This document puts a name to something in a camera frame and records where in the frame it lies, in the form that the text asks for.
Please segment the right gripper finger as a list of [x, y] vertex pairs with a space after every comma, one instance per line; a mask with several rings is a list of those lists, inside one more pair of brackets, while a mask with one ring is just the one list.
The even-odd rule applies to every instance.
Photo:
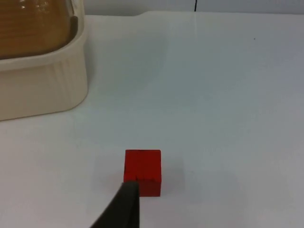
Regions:
[[118, 192], [92, 224], [91, 228], [139, 228], [139, 184], [128, 181], [121, 184]]

